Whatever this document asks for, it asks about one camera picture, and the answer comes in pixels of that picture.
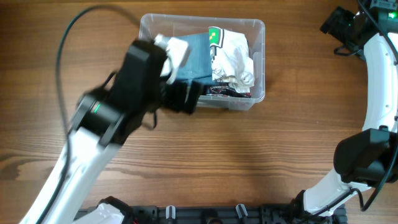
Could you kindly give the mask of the blue towel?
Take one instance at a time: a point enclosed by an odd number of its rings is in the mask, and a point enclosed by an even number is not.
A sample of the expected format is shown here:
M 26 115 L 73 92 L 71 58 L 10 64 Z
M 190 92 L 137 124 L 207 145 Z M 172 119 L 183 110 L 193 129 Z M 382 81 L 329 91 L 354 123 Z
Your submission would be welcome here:
M 185 65 L 178 70 L 176 80 L 188 84 L 191 84 L 192 81 L 203 85 L 214 84 L 208 33 L 185 35 L 177 38 L 188 42 L 190 53 Z

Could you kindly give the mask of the plaid shirt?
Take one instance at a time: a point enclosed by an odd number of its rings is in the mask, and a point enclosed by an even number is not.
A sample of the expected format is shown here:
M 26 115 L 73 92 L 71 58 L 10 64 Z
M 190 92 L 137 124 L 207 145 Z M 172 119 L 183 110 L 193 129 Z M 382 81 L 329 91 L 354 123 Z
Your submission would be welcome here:
M 225 85 L 208 86 L 205 90 L 207 96 L 222 96 L 222 97 L 235 97 L 235 98 L 250 98 L 250 93 L 238 93 L 234 88 Z

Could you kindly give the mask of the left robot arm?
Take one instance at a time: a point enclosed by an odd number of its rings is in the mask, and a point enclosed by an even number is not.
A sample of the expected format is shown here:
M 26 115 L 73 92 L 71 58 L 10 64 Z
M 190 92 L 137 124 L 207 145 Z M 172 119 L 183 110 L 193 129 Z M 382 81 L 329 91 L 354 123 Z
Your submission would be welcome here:
M 121 69 L 82 94 L 62 153 L 23 223 L 72 223 L 102 170 L 147 113 L 160 107 L 195 111 L 201 85 L 177 80 L 191 49 L 175 37 L 135 40 Z

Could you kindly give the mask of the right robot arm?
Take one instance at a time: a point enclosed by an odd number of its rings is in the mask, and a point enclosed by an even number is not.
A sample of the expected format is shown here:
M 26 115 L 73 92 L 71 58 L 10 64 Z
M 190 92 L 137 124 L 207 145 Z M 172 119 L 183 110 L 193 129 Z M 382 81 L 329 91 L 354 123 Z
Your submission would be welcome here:
M 338 143 L 332 170 L 287 206 L 290 223 L 333 223 L 355 195 L 365 212 L 397 181 L 397 2 L 358 1 L 356 14 L 337 7 L 320 30 L 341 42 L 335 55 L 366 62 L 366 118 L 360 133 Z

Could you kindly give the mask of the white garment green tag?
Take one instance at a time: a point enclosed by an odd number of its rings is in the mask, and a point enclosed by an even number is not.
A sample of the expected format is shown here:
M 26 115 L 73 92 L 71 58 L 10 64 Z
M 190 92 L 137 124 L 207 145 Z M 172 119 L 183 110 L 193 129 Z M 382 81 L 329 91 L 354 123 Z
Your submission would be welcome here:
M 208 35 L 212 80 L 227 83 L 238 93 L 249 93 L 255 76 L 246 36 L 215 26 L 208 29 Z

